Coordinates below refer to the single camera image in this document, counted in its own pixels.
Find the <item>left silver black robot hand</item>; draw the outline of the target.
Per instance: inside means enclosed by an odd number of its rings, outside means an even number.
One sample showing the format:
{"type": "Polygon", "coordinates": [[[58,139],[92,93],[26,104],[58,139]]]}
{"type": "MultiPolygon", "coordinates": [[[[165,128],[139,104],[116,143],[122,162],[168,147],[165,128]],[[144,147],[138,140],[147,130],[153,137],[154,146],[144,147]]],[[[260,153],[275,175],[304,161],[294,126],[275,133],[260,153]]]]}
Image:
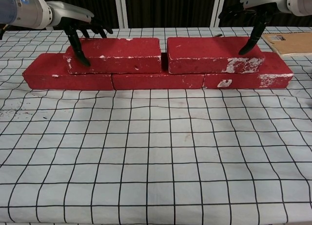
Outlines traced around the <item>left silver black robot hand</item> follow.
{"type": "Polygon", "coordinates": [[[95,17],[88,9],[75,6],[61,1],[49,1],[48,6],[52,10],[51,26],[60,27],[68,37],[70,45],[76,58],[85,66],[90,66],[90,62],[85,57],[78,37],[77,31],[81,31],[85,38],[89,38],[88,29],[93,33],[107,37],[107,33],[112,34],[112,28],[103,20],[95,17]]]}

